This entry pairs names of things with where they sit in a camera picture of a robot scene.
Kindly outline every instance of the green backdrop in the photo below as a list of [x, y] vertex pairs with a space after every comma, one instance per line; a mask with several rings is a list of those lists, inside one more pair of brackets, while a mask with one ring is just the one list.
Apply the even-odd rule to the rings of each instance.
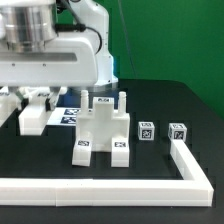
[[119, 0], [96, 1], [110, 13], [116, 76], [186, 83], [224, 118], [223, 0], [120, 0], [133, 66]]

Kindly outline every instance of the white peg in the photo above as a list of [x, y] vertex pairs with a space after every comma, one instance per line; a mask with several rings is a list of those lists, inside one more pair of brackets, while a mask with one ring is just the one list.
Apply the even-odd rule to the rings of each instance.
[[81, 91], [81, 113], [89, 111], [89, 92], [87, 90]]
[[118, 113], [123, 115], [126, 113], [126, 92], [119, 92]]

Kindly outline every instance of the small cube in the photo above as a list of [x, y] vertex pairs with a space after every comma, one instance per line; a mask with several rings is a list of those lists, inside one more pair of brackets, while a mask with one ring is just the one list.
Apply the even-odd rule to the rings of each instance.
[[180, 139], [185, 142], [187, 137], [187, 128], [183, 123], [170, 123], [168, 136], [170, 139]]
[[138, 122], [138, 138], [144, 141], [153, 141], [155, 126], [153, 122]]

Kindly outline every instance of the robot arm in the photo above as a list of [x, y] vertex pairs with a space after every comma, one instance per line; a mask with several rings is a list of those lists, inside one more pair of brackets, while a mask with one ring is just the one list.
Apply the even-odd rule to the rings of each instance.
[[108, 52], [108, 13], [92, 0], [68, 2], [90, 29], [57, 31], [56, 0], [0, 2], [0, 86], [17, 96], [23, 95], [19, 87], [50, 87], [51, 110], [61, 86], [82, 89], [118, 81]]

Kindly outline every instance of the black cable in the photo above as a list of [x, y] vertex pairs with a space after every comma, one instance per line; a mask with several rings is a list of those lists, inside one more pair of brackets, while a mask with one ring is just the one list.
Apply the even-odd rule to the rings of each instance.
[[100, 35], [100, 33], [99, 33], [97, 30], [95, 30], [95, 29], [92, 28], [92, 27], [88, 27], [88, 26], [87, 26], [86, 29], [94, 31], [94, 32], [98, 35], [98, 37], [99, 37], [99, 39], [100, 39], [100, 45], [99, 45], [99, 48], [98, 48], [98, 50], [97, 50], [97, 52], [96, 52], [96, 54], [97, 54], [98, 52], [100, 52], [100, 50], [101, 50], [101, 48], [102, 48], [102, 46], [103, 46], [103, 39], [102, 39], [102, 36]]
[[134, 62], [133, 62], [131, 45], [130, 45], [130, 42], [129, 42], [128, 31], [127, 31], [127, 27], [126, 27], [126, 23], [125, 23], [125, 19], [124, 19], [124, 13], [123, 13], [121, 0], [117, 0], [117, 2], [118, 2], [120, 17], [121, 17], [121, 21], [122, 21], [123, 30], [124, 30], [126, 48], [127, 48], [129, 60], [130, 60], [130, 63], [131, 63], [131, 68], [132, 68], [132, 71], [134, 73], [135, 79], [137, 79], [138, 75], [137, 75], [136, 68], [135, 68], [135, 65], [134, 65]]
[[92, 30], [93, 32], [95, 32], [100, 40], [100, 44], [99, 44], [99, 48], [96, 52], [96, 54], [101, 50], [102, 46], [103, 46], [103, 39], [101, 34], [94, 28], [92, 27], [87, 27], [85, 26], [85, 24], [82, 24], [81, 21], [79, 20], [78, 16], [76, 15], [76, 13], [74, 12], [74, 10], [72, 9], [72, 7], [69, 5], [69, 3], [66, 0], [60, 0], [61, 3], [64, 5], [64, 7], [66, 7], [69, 12], [72, 14], [72, 16], [74, 17], [74, 19], [76, 20], [77, 24], [75, 25], [56, 25], [55, 29], [56, 31], [64, 31], [64, 32], [68, 32], [68, 31], [74, 31], [74, 30], [78, 30], [80, 32], [85, 31], [86, 29]]

